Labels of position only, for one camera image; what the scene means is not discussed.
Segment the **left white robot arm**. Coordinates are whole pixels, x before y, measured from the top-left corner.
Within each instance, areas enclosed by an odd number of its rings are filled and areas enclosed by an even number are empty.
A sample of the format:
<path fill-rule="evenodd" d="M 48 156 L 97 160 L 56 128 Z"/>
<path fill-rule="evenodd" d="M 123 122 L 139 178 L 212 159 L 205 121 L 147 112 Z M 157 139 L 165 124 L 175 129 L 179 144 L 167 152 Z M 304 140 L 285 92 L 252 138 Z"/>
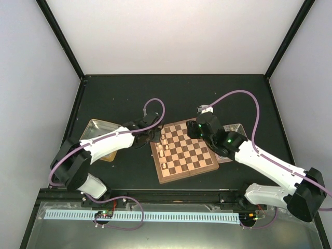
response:
<path fill-rule="evenodd" d="M 127 122 L 104 135 L 78 142 L 66 140 L 50 166 L 51 175 L 59 181 L 53 185 L 86 193 L 98 206 L 108 206 L 112 195 L 99 178 L 89 173 L 90 166 L 113 152 L 130 147 L 140 148 L 159 138 L 157 122 L 160 119 L 158 113 L 145 114 L 142 119 Z"/>

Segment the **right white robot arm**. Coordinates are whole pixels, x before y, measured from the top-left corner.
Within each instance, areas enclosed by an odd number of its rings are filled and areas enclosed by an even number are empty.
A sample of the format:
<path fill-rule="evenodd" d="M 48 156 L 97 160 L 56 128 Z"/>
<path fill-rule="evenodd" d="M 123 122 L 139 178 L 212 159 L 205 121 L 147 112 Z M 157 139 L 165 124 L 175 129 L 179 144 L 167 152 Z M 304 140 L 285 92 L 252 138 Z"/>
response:
<path fill-rule="evenodd" d="M 303 222 L 314 219 L 327 196 L 319 170 L 291 165 L 256 147 L 241 133 L 226 131 L 212 112 L 187 121 L 186 127 L 191 139 L 202 139 L 212 152 L 244 164 L 277 184 L 250 184 L 236 195 L 238 207 L 248 209 L 253 204 L 265 204 L 287 209 Z"/>

